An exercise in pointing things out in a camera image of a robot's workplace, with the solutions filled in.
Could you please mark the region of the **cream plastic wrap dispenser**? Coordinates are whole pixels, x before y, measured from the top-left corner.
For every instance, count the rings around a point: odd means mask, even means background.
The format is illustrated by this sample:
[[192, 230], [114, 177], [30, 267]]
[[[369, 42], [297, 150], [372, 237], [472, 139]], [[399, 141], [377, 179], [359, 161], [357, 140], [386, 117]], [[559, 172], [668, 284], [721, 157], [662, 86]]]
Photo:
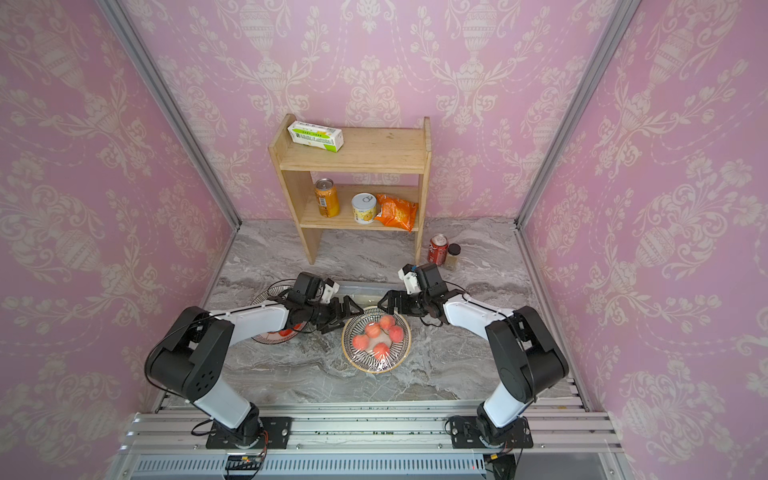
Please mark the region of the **cream plastic wrap dispenser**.
[[377, 283], [362, 281], [346, 281], [339, 283], [340, 288], [336, 296], [342, 300], [349, 296], [357, 305], [362, 308], [376, 306], [378, 302], [390, 291], [404, 291], [405, 286], [400, 283]]

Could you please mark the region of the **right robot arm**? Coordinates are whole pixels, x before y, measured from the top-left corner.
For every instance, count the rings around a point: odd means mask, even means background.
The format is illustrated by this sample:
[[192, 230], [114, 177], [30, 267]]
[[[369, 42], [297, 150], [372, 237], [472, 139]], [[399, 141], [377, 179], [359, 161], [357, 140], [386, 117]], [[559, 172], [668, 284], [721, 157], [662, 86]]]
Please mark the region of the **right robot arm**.
[[523, 413], [544, 391], [570, 373], [565, 355], [538, 311], [495, 307], [461, 288], [451, 289], [431, 263], [407, 264], [398, 276], [402, 290], [388, 291], [377, 307], [388, 314], [423, 318], [463, 328], [487, 341], [499, 384], [477, 409], [480, 437], [496, 446], [512, 439]]

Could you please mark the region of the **glass plate of strawberries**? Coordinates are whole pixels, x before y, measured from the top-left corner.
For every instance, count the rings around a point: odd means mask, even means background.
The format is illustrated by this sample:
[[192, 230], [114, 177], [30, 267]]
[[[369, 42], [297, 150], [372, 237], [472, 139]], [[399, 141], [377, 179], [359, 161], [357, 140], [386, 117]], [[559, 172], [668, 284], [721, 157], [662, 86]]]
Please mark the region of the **glass plate of strawberries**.
[[[276, 296], [282, 293], [284, 290], [290, 289], [293, 286], [293, 279], [282, 279], [271, 284], [268, 288], [261, 293], [256, 294], [252, 299], [252, 304], [260, 304], [265, 302], [270, 296]], [[264, 345], [277, 345], [290, 341], [299, 334], [308, 333], [308, 324], [306, 322], [299, 323], [293, 327], [283, 329], [280, 331], [273, 331], [258, 334], [253, 336], [252, 339]]]

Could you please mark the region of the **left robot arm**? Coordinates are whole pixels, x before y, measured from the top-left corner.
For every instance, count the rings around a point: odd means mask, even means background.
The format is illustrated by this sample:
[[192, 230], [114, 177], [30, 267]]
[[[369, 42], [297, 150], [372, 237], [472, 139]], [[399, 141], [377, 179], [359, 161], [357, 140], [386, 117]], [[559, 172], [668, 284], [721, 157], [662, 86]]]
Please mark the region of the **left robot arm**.
[[338, 298], [339, 288], [331, 279], [302, 272], [291, 287], [254, 305], [218, 312], [188, 307], [148, 354], [145, 377], [204, 412], [234, 445], [250, 448], [267, 434], [259, 408], [221, 378], [229, 348], [301, 324], [322, 334], [343, 327], [364, 309], [348, 296]]

